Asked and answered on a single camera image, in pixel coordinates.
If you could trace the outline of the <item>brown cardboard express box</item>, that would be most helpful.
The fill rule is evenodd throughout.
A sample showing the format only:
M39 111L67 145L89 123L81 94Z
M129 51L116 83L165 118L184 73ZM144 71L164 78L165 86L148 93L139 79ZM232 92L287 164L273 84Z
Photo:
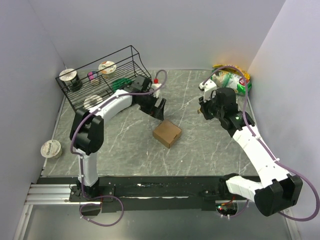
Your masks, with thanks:
M170 149L180 138L182 129L165 119L152 132L153 137Z

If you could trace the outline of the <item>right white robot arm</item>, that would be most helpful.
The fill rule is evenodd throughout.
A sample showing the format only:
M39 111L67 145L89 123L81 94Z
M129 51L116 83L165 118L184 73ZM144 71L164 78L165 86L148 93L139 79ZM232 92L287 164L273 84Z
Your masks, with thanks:
M237 173L224 175L219 180L219 195L226 200L234 195L251 200L266 217L296 205L303 181L277 165L263 147L263 139L252 134L257 126L247 112L238 109L234 90L206 84L200 84L199 89L203 92L199 112L206 120L219 120L222 128L244 150L260 179L256 182Z

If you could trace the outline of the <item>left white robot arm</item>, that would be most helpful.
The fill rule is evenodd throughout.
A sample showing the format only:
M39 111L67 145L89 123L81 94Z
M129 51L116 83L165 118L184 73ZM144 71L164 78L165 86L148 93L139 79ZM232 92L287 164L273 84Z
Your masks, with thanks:
M104 142L104 125L121 111L132 105L147 115L164 120L166 100L159 100L163 83L141 75L131 83L124 83L112 96L90 109L79 108L70 131L70 152L77 156L79 174L77 186L87 201L94 201L100 194L97 172L97 152Z

